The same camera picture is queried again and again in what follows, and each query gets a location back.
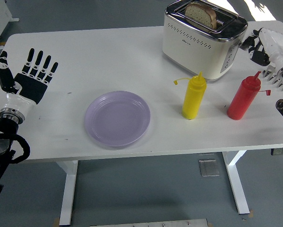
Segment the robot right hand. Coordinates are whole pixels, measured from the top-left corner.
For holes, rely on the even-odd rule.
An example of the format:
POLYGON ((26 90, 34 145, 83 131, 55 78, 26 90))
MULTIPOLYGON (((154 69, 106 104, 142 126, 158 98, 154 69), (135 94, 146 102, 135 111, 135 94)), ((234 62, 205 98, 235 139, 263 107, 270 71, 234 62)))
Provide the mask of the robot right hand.
POLYGON ((256 64, 273 64, 276 71, 283 68, 283 34, 267 28, 253 30, 240 48, 249 53, 249 58, 256 64))

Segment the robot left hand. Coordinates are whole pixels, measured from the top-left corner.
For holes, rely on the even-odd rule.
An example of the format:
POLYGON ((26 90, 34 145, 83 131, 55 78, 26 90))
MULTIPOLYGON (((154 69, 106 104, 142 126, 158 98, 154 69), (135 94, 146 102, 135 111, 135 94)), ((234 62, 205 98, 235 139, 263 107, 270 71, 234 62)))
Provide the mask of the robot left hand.
POLYGON ((43 98, 58 63, 55 62, 49 70, 51 56, 48 55, 42 61, 43 51, 39 51, 34 60, 34 49, 32 48, 21 72, 13 76, 8 66, 7 56, 6 51, 0 54, 0 87, 6 92, 7 98, 4 108, 14 109, 25 115, 43 98))

